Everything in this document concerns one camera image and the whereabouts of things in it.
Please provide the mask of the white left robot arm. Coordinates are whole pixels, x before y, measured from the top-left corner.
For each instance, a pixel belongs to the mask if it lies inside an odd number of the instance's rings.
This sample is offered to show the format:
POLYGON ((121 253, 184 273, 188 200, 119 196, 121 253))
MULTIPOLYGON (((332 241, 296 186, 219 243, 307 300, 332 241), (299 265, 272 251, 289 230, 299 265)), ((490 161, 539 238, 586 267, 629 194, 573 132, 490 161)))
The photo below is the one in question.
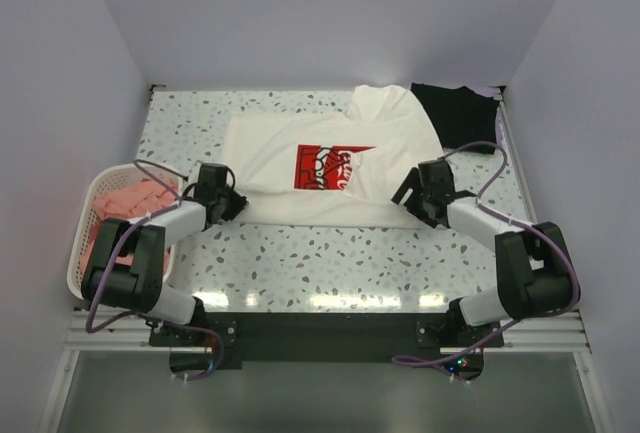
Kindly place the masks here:
POLYGON ((207 333, 203 302, 163 282, 166 249, 216 224, 235 219, 248 200, 235 189, 232 169, 203 163, 196 181, 183 193, 146 167, 171 170, 147 160, 133 165, 166 189, 173 202, 137 219, 106 219, 101 224, 81 283, 89 302, 85 330, 96 333, 121 318, 138 316, 161 322, 185 345, 200 343, 207 333))

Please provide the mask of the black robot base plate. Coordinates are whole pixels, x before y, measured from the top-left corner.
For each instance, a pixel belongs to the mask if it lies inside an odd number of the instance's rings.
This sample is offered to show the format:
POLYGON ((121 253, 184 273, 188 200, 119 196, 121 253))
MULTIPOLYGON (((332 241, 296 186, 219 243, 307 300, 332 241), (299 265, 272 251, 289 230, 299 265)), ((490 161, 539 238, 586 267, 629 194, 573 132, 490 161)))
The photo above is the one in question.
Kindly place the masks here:
POLYGON ((444 313, 206 313, 198 331, 159 326, 149 344, 170 349, 174 372, 239 370, 249 362, 393 363, 474 379, 503 327, 448 327, 444 313))

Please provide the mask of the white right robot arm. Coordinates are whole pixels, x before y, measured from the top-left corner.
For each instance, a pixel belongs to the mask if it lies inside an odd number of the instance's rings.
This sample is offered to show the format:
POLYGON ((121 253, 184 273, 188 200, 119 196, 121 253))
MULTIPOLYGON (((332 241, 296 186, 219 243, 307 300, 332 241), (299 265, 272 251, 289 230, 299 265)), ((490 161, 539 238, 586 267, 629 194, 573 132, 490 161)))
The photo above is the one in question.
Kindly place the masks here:
POLYGON ((496 285, 449 303, 445 332, 452 343, 469 345, 486 324, 553 316, 577 305, 581 289, 559 226, 515 219, 456 190, 446 160, 412 168, 392 202, 429 227, 464 234, 494 254, 496 285))

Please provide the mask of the white t-shirt red print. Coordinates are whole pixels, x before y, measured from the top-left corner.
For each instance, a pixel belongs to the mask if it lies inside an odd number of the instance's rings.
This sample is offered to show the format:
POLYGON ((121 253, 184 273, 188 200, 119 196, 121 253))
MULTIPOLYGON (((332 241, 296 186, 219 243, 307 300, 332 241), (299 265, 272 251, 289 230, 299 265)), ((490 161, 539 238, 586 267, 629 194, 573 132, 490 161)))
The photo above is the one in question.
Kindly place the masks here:
POLYGON ((408 89, 358 86, 344 112, 236 112, 220 160, 248 200, 243 223, 418 228, 393 203, 409 171, 442 154, 408 89))

